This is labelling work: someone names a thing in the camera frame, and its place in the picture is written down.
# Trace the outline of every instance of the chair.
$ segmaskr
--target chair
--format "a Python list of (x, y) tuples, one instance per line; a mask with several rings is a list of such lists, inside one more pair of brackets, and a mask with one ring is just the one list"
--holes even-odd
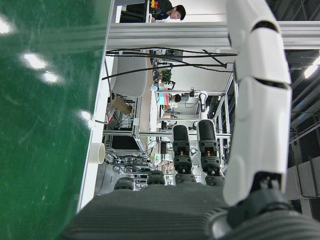
[[(132, 70), (146, 69), (147, 59), (145, 57), (115, 57), (112, 74), (124, 73)], [(147, 71), (138, 71), (113, 77), (112, 92), (129, 97), (141, 97), (147, 85)]]

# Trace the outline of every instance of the green surface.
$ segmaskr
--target green surface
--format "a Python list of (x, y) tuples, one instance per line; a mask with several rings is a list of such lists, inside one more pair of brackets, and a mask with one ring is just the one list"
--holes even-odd
[(110, 2), (0, 2), (1, 240), (54, 239), (76, 213)]

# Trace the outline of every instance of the man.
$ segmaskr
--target man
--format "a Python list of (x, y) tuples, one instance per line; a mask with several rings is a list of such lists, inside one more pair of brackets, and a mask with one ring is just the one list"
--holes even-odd
[(158, 0), (158, 8), (161, 12), (159, 14), (152, 14), (152, 21), (167, 19), (170, 16), (170, 19), (180, 19), (182, 21), (186, 16), (186, 10), (184, 6), (177, 5), (172, 7), (172, 4), (169, 0)]
[[(145, 11), (144, 7), (145, 7), (144, 3), (131, 4), (126, 6), (126, 11), (134, 14), (143, 15)], [(175, 7), (172, 7), (172, 4), (169, 0), (157, 0), (157, 8), (160, 9), (160, 13), (152, 14), (152, 20), (151, 20), (152, 23), (155, 23), (156, 20), (167, 19), (169, 16), (170, 16), (170, 19), (180, 19), (180, 20), (183, 20), (186, 16), (186, 10), (184, 6), (177, 5)], [(120, 22), (121, 23), (138, 23), (138, 22), (142, 22), (142, 20), (139, 17), (121, 15)]]
[(181, 101), (181, 96), (179, 94), (169, 95), (168, 105), (165, 106), (166, 109), (171, 109), (172, 103), (179, 103)]

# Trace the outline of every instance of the robotic arm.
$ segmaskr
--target robotic arm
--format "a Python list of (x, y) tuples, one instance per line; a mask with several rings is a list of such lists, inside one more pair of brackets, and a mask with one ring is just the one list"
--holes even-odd
[(286, 184), (291, 79), (279, 26), (264, 0), (229, 0), (228, 31), (239, 83), (238, 106), (223, 190), (234, 206), (262, 182)]

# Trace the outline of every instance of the paper cup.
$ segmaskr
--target paper cup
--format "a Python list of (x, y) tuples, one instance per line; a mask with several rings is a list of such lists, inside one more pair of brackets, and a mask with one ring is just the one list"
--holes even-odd
[(89, 148), (88, 163), (102, 164), (105, 160), (106, 148), (103, 143), (91, 143)]

